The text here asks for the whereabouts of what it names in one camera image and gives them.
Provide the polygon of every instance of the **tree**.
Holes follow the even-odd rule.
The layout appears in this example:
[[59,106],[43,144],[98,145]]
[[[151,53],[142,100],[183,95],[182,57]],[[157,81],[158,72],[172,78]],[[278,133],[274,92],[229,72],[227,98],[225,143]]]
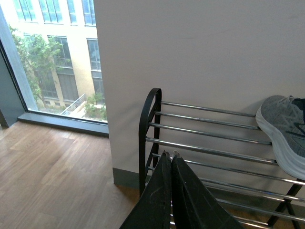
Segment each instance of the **tree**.
[[21,35],[17,29],[10,27],[24,71],[28,78],[35,101],[41,100],[47,107],[43,87],[50,83],[48,74],[56,71],[60,60],[61,44],[49,37],[46,41],[41,35]]

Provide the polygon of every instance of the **white sole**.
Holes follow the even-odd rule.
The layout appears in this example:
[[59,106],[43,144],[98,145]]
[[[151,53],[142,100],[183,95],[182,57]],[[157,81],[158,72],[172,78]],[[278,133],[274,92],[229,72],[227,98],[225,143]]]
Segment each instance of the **white sole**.
[[281,131],[263,118],[261,107],[258,109],[255,118],[258,126],[271,139],[276,161],[283,171],[295,178],[305,180],[305,158],[296,154],[290,148]]

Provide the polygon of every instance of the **shoe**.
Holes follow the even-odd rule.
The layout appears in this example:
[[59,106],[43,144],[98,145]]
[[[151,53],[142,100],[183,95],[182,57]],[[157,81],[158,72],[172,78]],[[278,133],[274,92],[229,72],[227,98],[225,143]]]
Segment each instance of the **shoe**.
[[279,166],[305,180],[305,99],[271,96],[258,109],[256,121],[270,137]]

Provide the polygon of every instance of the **floor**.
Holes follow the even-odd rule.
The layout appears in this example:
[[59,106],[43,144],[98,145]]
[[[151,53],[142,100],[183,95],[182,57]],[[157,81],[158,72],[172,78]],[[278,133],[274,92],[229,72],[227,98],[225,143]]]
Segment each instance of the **floor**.
[[108,138],[21,122],[0,127],[0,229],[118,229],[138,198],[137,189],[113,184]]

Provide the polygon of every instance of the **yellow building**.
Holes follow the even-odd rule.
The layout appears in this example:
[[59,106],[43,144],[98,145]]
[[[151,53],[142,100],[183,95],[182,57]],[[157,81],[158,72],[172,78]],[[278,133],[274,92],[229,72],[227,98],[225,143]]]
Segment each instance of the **yellow building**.
[[48,105],[68,107],[83,94],[103,93],[93,0],[0,0],[0,5],[11,27],[45,40],[55,36],[62,44],[64,64],[42,89]]

